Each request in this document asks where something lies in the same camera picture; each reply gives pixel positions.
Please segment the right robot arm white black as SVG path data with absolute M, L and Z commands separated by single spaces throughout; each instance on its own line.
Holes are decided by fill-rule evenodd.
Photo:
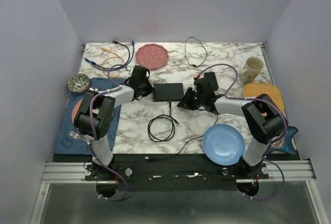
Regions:
M 187 89 L 177 107 L 187 110 L 202 107 L 213 114 L 232 114 L 246 119 L 252 139 L 235 166 L 241 177 L 252 177 L 271 143 L 286 134 L 287 122 L 282 112 L 267 94 L 249 99 L 216 95 L 218 83 L 213 72 L 206 72 L 203 77 L 198 75 L 193 84 L 194 88 Z

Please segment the black network switch box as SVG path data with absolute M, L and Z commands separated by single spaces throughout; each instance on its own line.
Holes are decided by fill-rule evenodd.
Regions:
M 153 101 L 180 101 L 184 97 L 183 83 L 154 84 Z

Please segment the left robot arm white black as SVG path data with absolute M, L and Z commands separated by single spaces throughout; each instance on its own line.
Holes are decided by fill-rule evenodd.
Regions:
M 85 137 L 92 161 L 99 165 L 97 174 L 103 180 L 109 180 L 116 174 L 111 164 L 113 152 L 107 138 L 114 109 L 153 93 L 155 89 L 149 76 L 149 69 L 136 65 L 131 76 L 124 82 L 119 83 L 109 78 L 113 83 L 112 88 L 104 91 L 89 89 L 82 99 L 73 124 Z

